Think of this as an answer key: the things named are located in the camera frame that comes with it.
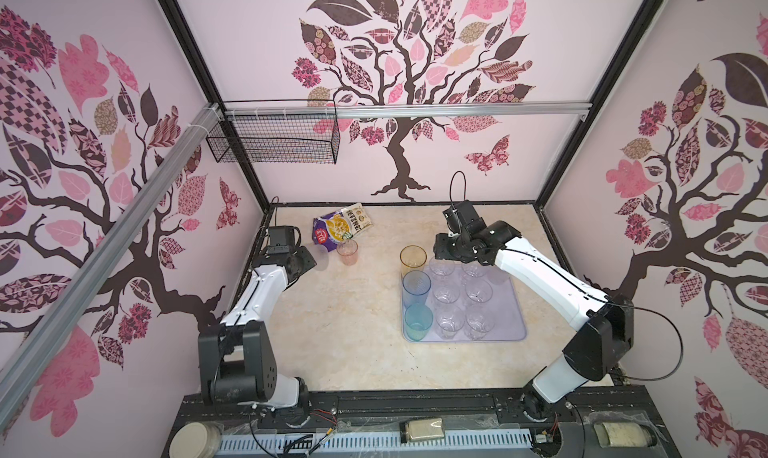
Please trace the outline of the clear glass back row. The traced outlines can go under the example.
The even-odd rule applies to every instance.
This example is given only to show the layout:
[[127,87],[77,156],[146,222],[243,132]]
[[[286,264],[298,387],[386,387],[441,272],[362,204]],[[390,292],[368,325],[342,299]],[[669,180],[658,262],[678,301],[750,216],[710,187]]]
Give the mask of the clear glass back row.
[[464,283],[465,298],[470,305],[482,305],[493,298],[493,288],[482,278],[473,278]]

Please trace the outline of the clear ribbed glass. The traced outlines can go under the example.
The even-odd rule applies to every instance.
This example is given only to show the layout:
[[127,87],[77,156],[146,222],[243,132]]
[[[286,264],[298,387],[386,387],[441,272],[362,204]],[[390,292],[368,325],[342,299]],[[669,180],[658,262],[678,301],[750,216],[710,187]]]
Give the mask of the clear ribbed glass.
[[431,294],[438,304],[455,304],[460,298],[460,288],[451,281],[438,280],[433,283]]
[[465,312],[453,304],[442,304],[434,312],[436,333],[443,340],[453,340],[465,325]]

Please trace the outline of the yellow tall glass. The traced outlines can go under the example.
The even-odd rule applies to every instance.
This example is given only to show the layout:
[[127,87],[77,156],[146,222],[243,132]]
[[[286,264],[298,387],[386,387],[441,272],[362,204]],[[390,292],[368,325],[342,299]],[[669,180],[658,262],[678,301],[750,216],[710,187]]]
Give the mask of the yellow tall glass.
[[404,247],[399,255],[401,276],[405,277],[412,271],[421,271],[427,263],[426,251],[418,245]]

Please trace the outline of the lilac plastic tray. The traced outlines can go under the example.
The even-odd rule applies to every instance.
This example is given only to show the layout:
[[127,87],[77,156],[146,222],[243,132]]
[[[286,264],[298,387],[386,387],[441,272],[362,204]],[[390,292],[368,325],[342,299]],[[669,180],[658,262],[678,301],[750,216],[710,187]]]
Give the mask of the lilac plastic tray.
[[[447,281],[451,281],[459,286],[460,298],[453,305],[458,306],[459,308],[462,308],[465,312],[465,309],[470,305],[466,301],[465,292],[464,292],[464,283],[467,280],[463,279],[463,273],[461,269],[462,264],[455,264],[455,265],[456,265],[456,270],[454,274],[451,276],[451,278]],[[426,268],[422,269],[421,271],[429,275],[432,281],[432,286],[433,286],[433,283],[436,282],[437,280],[431,277],[428,271],[428,265],[426,266]],[[436,333],[434,312],[436,307],[442,304],[438,304],[432,299],[432,294],[431,294],[432,288],[431,288],[431,291],[429,293],[429,296],[427,298],[425,305],[429,307],[433,312],[432,327],[429,333],[426,335],[426,337],[422,341],[412,342],[408,340],[404,333],[404,324],[403,324],[403,317],[404,317],[405,310],[407,308],[404,308],[402,305],[402,288],[401,288],[402,330],[406,340],[412,343],[430,343],[430,344],[432,343],[440,343],[440,344],[465,343],[465,342],[481,342],[481,341],[517,342],[517,341],[524,340],[527,336],[527,329],[522,317],[522,312],[520,310],[520,306],[516,296],[516,291],[511,278],[506,273],[496,268],[488,268],[487,275],[482,279],[486,280],[488,283],[491,284],[493,288],[493,298],[488,303],[482,304],[481,306],[487,307],[493,313],[493,316],[496,321],[494,329],[484,339],[478,340],[478,341],[470,340],[465,335],[465,330],[467,329],[466,322],[462,330],[458,332],[458,334],[455,336],[453,340],[441,339]]]

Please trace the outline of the blue tall glass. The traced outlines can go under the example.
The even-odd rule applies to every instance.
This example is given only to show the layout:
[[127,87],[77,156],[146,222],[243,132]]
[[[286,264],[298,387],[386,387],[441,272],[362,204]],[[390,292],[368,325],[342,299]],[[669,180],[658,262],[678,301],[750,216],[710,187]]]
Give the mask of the blue tall glass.
[[425,272],[414,270],[403,276],[401,288],[404,308],[413,305],[425,305],[432,288],[432,281]]

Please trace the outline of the teal frosted glass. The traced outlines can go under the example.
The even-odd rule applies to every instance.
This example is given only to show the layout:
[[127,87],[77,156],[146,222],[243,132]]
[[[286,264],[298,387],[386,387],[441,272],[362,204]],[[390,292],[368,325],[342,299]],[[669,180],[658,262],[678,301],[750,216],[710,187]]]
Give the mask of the teal frosted glass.
[[412,342],[422,341],[429,333],[433,323],[433,312],[425,304],[409,306],[404,313],[404,333]]

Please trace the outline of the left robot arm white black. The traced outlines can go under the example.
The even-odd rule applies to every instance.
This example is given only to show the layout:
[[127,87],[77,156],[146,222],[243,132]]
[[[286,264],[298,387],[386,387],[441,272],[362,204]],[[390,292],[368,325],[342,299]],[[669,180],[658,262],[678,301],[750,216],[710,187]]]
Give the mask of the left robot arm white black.
[[278,371],[268,321],[286,290],[316,266],[295,226],[273,226],[254,250],[236,302],[216,327],[198,337],[205,404],[238,404],[309,412],[305,381]]

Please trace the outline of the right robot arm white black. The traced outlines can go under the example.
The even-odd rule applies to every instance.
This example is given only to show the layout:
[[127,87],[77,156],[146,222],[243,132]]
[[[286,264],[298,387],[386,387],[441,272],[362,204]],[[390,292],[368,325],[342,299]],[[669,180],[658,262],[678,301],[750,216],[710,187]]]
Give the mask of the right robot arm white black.
[[633,348],[635,313],[664,314],[638,307],[624,295],[609,295],[547,258],[504,221],[487,224],[464,200],[443,211],[448,231],[435,237],[434,257],[442,261],[494,267],[524,283],[557,311],[575,331],[561,354],[521,389],[527,419],[543,422],[553,407],[588,382],[598,382]]

